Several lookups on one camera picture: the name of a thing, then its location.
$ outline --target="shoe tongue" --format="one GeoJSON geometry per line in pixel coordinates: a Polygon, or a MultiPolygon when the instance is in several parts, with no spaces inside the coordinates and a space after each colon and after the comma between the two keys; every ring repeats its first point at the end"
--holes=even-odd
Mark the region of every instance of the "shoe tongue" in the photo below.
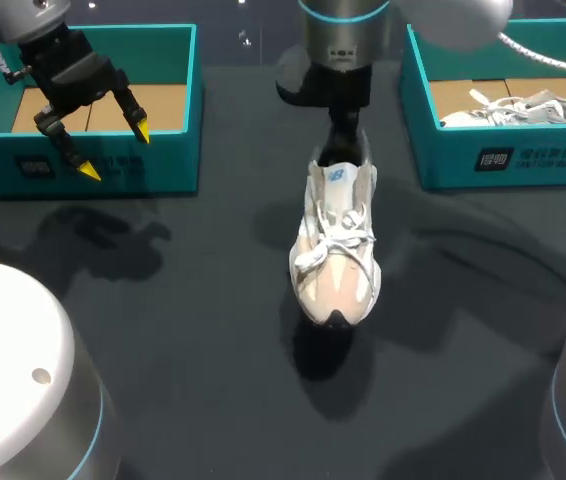
{"type": "Polygon", "coordinates": [[[358,167],[351,163],[337,163],[323,169],[325,210],[337,216],[334,221],[340,221],[344,212],[354,208],[354,183],[358,171],[358,167]]]}

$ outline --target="logo on box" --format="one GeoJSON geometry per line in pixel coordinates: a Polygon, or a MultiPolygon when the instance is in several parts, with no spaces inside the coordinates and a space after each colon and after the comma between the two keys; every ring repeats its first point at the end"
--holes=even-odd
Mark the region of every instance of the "logo on box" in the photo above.
{"type": "Polygon", "coordinates": [[[479,153],[474,170],[476,172],[501,172],[512,160],[513,148],[484,148],[479,153]]]}
{"type": "Polygon", "coordinates": [[[54,170],[45,155],[17,155],[16,165],[26,178],[54,178],[54,170]]]}

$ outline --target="yellow gripper tip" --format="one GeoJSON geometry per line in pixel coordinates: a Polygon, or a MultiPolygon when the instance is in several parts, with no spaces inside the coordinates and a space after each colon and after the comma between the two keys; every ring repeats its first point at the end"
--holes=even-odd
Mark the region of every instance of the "yellow gripper tip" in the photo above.
{"type": "Polygon", "coordinates": [[[101,181],[101,177],[99,177],[99,174],[96,173],[96,170],[94,170],[94,167],[89,161],[85,162],[83,165],[79,167],[79,172],[84,173],[88,177],[92,177],[98,180],[99,182],[101,181]]]}
{"type": "Polygon", "coordinates": [[[137,126],[145,139],[145,143],[150,143],[150,127],[147,126],[147,118],[141,120],[137,126]]]}

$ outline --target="shoe toe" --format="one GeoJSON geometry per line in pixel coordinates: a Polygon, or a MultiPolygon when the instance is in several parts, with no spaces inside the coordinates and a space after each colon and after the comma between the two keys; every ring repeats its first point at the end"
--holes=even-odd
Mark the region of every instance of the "shoe toe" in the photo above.
{"type": "Polygon", "coordinates": [[[339,295],[331,299],[309,298],[301,293],[299,302],[303,310],[317,325],[333,328],[351,327],[357,325],[365,317],[367,302],[360,302],[352,295],[339,295]]]}

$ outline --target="teal box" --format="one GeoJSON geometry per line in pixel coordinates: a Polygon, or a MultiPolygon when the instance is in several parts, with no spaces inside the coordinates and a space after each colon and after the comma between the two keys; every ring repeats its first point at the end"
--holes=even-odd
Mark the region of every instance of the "teal box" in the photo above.
{"type": "MultiPolygon", "coordinates": [[[[566,61],[566,19],[513,20],[504,33],[535,52],[566,61]]],[[[566,71],[533,62],[501,42],[470,54],[455,53],[422,41],[408,26],[399,88],[422,186],[566,185],[566,125],[445,129],[429,88],[430,81],[440,80],[561,77],[566,78],[566,71]]]]}
{"type": "MultiPolygon", "coordinates": [[[[94,162],[101,175],[103,181],[97,182],[63,164],[43,135],[11,133],[23,90],[34,84],[28,79],[10,86],[0,72],[0,198],[196,192],[203,113],[196,26],[75,28],[85,32],[96,52],[109,56],[116,68],[123,69],[131,84],[187,84],[183,129],[151,130],[150,116],[148,145],[138,142],[132,131],[72,132],[77,149],[94,162]]],[[[6,48],[4,55],[11,68],[21,68],[16,48],[6,48]]]]}

